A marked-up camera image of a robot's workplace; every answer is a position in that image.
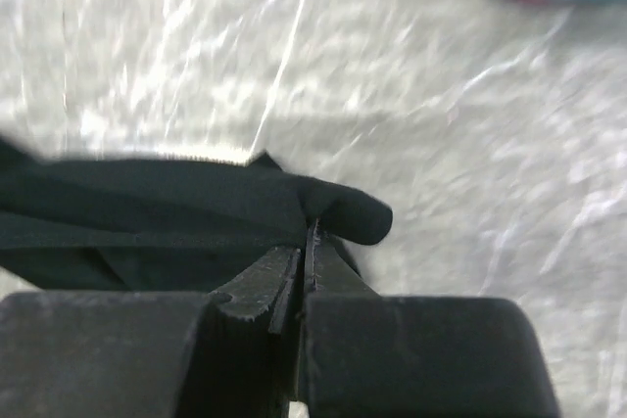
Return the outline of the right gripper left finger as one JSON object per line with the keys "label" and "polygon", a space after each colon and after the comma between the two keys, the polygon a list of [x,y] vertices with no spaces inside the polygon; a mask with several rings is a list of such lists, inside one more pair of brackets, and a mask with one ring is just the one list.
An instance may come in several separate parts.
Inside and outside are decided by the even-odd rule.
{"label": "right gripper left finger", "polygon": [[276,343],[302,256],[215,291],[18,292],[1,303],[5,417],[283,417]]}

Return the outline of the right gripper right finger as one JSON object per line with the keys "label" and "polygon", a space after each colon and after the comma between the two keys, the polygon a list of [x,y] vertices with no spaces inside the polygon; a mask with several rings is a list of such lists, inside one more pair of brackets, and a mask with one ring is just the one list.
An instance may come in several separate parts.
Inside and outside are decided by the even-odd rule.
{"label": "right gripper right finger", "polygon": [[302,274],[294,397],[312,417],[557,417],[535,329],[512,301],[374,292],[318,226]]}

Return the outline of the black t shirt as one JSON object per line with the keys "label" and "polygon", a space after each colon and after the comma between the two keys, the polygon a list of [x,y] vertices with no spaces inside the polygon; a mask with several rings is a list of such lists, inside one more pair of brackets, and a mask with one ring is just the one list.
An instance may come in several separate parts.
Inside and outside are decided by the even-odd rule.
{"label": "black t shirt", "polygon": [[193,160],[39,160],[1,144],[1,265],[45,290],[198,291],[228,282],[319,225],[373,246],[391,208],[283,170]]}

